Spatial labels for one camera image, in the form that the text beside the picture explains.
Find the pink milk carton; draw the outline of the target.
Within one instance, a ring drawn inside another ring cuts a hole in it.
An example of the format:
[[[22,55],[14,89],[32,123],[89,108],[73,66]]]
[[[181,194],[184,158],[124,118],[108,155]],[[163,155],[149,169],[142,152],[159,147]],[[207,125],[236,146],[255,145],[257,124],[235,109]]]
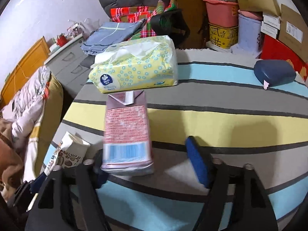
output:
[[[154,172],[143,90],[108,95],[101,169],[120,176],[144,176]]]

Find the patterned crushed paper cup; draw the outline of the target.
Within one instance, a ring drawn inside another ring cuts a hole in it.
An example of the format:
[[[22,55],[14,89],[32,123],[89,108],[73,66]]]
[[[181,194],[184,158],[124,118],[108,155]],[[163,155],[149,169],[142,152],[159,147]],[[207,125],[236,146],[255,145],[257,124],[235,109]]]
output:
[[[53,152],[44,169],[44,173],[48,176],[56,165],[62,168],[71,168],[79,165],[84,160],[90,147],[90,143],[67,131]]]

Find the striped tablecloth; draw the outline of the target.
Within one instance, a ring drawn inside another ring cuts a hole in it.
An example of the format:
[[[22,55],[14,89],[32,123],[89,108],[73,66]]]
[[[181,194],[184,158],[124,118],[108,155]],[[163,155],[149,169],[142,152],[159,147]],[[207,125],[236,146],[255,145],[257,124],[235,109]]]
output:
[[[231,170],[256,170],[279,229],[295,217],[307,195],[307,86],[297,76],[264,89],[255,63],[207,49],[177,51],[177,85],[145,90],[154,172],[111,175],[97,190],[113,228],[194,228],[208,190],[188,158],[188,137]]]

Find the floral bed quilt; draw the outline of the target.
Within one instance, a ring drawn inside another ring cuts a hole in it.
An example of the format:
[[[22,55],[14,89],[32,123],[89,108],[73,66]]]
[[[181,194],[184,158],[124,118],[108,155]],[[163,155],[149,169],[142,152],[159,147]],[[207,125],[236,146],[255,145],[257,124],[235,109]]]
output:
[[[43,65],[1,110],[13,124],[13,147],[23,156],[23,181],[34,180],[41,172],[61,121],[63,97],[62,85]]]

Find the grey drawer cabinet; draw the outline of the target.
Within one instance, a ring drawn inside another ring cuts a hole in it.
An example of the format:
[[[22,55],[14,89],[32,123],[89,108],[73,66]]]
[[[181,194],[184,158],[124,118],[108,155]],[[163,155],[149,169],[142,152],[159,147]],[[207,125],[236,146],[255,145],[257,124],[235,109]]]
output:
[[[44,62],[72,98],[75,98],[86,84],[90,73],[88,67],[81,65],[87,57],[81,49],[84,41],[82,34],[77,35]]]

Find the dark blue glasses case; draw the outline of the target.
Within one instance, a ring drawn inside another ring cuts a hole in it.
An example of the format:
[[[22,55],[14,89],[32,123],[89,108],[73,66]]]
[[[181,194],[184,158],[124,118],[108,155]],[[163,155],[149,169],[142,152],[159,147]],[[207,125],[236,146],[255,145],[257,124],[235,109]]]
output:
[[[287,61],[277,59],[258,60],[254,65],[254,75],[264,90],[289,84],[296,78],[293,67]]]

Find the yellow tissue pack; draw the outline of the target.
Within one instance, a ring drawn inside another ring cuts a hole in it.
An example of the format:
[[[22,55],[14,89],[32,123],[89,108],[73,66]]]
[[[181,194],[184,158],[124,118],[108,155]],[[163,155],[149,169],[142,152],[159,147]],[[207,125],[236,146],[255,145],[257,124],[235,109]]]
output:
[[[173,40],[162,35],[113,44],[96,55],[89,79],[102,93],[177,85]]]

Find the wooden bed headboard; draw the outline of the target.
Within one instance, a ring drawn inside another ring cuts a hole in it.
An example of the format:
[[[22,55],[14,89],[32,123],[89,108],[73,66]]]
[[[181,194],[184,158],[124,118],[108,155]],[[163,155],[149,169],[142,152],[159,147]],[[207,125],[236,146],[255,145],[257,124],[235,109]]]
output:
[[[10,102],[16,92],[25,85],[34,72],[43,66],[49,57],[49,53],[50,49],[44,36],[25,53],[5,80],[1,90],[1,109]]]

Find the yellow patterned box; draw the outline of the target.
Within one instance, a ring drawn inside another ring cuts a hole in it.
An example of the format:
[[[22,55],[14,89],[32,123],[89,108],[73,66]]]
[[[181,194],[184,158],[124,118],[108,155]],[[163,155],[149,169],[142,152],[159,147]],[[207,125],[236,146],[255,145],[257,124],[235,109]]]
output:
[[[212,44],[222,49],[230,49],[238,43],[239,27],[225,28],[209,24],[209,39]]]

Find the red gift box gold character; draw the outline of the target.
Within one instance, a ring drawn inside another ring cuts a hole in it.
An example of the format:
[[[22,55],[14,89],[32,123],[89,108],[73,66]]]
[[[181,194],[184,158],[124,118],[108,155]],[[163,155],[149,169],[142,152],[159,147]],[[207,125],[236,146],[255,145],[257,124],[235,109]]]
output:
[[[292,49],[269,35],[264,36],[260,58],[285,60],[299,73],[304,81],[307,80],[307,63],[301,60]]]

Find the red mug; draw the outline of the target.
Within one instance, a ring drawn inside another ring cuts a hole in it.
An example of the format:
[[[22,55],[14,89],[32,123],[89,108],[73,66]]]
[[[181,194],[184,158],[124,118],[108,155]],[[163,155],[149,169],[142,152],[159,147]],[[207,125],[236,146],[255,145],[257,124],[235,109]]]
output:
[[[61,48],[68,42],[66,36],[64,34],[60,34],[56,37],[56,43]]]

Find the folded blue cloth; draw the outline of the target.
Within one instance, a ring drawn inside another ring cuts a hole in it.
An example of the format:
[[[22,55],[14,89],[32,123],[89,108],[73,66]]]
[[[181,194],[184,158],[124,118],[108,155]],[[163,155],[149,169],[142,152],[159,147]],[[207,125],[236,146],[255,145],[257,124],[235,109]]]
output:
[[[145,21],[142,19],[135,23],[105,22],[88,37],[81,49],[86,55],[96,56],[103,53],[110,45],[128,40],[134,33],[141,30]]]

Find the black bag on chair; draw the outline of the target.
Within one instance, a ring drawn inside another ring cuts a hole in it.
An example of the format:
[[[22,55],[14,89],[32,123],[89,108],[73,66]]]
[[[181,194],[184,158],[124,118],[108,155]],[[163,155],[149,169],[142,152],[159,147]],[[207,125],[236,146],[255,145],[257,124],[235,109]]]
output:
[[[151,29],[156,35],[167,35],[176,49],[189,37],[190,29],[186,24],[182,10],[175,9],[151,17]]]

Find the white small box lower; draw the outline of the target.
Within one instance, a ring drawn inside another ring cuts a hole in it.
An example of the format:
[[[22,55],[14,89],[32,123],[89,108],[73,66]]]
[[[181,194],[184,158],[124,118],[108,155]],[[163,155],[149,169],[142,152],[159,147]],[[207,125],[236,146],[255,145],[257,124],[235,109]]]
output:
[[[265,23],[264,21],[262,21],[260,31],[274,39],[277,39],[279,33],[277,28]]]

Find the white small box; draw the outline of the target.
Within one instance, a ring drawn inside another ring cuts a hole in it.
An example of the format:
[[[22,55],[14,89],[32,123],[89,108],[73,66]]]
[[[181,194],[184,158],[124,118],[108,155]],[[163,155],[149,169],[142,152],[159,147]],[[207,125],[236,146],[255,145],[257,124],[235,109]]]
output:
[[[263,21],[265,24],[270,25],[278,30],[280,30],[280,18],[277,16],[272,16],[270,14],[263,13]]]
[[[277,39],[279,33],[277,28],[265,23],[264,21],[262,21],[260,31],[274,39]]]

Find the lavender cylindrical container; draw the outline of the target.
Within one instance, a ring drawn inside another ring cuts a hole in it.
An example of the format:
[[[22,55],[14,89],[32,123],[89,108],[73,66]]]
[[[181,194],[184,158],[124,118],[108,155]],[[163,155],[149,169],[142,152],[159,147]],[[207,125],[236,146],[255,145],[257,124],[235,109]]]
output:
[[[262,16],[257,13],[238,10],[239,38],[238,45],[241,49],[257,53],[261,51],[264,36],[261,33]]]

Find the pink plastic bin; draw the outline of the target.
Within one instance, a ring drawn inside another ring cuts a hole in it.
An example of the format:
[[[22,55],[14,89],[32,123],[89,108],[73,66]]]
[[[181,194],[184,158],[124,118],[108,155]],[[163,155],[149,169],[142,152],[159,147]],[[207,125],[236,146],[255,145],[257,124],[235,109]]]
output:
[[[224,28],[236,27],[239,24],[237,2],[226,2],[220,0],[203,0],[206,5],[208,20]]]

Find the white small box upper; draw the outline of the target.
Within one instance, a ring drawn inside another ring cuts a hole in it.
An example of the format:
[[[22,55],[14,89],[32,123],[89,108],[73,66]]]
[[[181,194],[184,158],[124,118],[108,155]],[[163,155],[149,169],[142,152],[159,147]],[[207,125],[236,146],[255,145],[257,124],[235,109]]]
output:
[[[263,13],[263,21],[265,24],[270,25],[278,30],[280,30],[280,18],[277,16],[272,16],[270,14]]]

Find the open cardboard box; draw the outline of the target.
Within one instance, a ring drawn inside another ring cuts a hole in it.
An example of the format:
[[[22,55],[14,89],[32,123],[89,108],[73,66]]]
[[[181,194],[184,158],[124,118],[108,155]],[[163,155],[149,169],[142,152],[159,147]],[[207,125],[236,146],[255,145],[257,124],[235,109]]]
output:
[[[307,63],[307,25],[299,13],[284,4],[281,5],[279,41]]]

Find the red plaid blanket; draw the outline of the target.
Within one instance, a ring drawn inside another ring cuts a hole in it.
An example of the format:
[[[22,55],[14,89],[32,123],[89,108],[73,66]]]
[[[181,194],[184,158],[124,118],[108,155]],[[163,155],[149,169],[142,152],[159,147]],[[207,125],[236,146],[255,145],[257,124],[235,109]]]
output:
[[[162,0],[159,0],[156,7],[151,6],[133,6],[111,8],[111,20],[117,23],[135,23],[144,20],[144,25],[137,30],[129,40],[136,40],[146,37],[154,37],[157,34],[152,29],[151,18],[158,14],[175,10],[178,8],[176,0],[170,0],[169,6],[166,7]]]

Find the wooden wardrobe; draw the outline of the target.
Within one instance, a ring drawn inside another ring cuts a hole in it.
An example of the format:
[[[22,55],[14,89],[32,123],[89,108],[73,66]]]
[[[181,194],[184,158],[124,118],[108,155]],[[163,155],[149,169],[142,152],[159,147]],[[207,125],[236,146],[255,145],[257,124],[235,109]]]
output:
[[[183,18],[190,29],[188,38],[182,43],[182,49],[201,49],[204,47],[204,26],[207,18],[203,0],[177,0]]]

